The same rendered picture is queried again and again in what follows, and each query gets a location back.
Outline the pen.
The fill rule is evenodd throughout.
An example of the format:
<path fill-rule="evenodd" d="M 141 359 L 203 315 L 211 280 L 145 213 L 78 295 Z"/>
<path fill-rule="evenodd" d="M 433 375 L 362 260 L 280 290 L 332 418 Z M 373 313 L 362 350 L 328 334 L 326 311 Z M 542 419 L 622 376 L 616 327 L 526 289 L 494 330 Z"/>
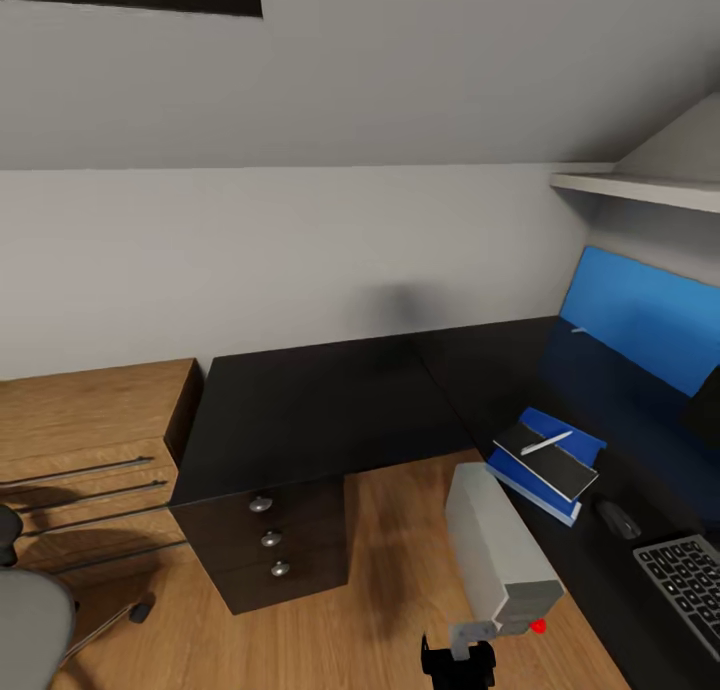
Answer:
<path fill-rule="evenodd" d="M 564 434 L 558 434 L 556 438 L 550 438 L 548 442 L 543 441 L 543 443 L 539 443 L 539 445 L 529 445 L 529 447 L 525 447 L 525 449 L 522 450 L 523 455 L 527 455 L 527 453 L 533 453 L 533 451 L 537 451 L 537 449 L 541 449 L 541 447 L 546 447 L 547 445 L 550 445 L 551 443 L 558 442 L 558 440 L 562 440 L 564 436 L 570 436 L 571 432 L 564 432 Z"/>

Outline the monitor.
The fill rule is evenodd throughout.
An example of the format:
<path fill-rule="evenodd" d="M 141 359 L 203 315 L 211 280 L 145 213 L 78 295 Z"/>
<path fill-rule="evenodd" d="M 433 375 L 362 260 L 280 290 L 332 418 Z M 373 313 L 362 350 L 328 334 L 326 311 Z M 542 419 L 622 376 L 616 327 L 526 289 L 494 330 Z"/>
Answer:
<path fill-rule="evenodd" d="M 674 425 L 720 457 L 720 364 L 674 420 Z M 720 528 L 706 534 L 720 537 Z"/>

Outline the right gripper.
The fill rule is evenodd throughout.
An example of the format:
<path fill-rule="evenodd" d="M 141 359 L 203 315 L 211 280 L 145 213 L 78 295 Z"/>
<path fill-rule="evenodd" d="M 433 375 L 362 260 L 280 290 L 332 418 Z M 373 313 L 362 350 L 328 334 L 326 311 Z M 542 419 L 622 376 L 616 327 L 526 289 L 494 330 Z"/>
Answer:
<path fill-rule="evenodd" d="M 470 644 L 470 659 L 455 661 L 450 649 L 429 650 L 426 635 L 421 645 L 424 674 L 431 674 L 433 690 L 457 690 L 467 679 L 481 682 L 486 688 L 495 687 L 493 656 L 488 644 Z"/>

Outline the keyboard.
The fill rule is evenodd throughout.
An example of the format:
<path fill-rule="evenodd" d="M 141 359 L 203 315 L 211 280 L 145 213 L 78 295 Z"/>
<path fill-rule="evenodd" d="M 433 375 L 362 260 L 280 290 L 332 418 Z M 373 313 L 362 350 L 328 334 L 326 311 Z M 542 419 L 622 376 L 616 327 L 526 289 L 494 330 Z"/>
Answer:
<path fill-rule="evenodd" d="M 698 534 L 632 556 L 720 665 L 720 554 Z"/>

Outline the swivel chair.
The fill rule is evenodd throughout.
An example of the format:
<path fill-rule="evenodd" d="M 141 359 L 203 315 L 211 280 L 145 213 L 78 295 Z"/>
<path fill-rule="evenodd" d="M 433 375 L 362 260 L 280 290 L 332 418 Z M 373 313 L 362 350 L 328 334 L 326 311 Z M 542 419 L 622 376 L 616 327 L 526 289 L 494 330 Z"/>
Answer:
<path fill-rule="evenodd" d="M 47 690 L 58 670 L 123 615 L 141 624 L 151 610 L 129 603 L 70 647 L 79 602 L 68 587 L 37 569 L 17 567 L 18 513 L 0 503 L 0 690 Z"/>

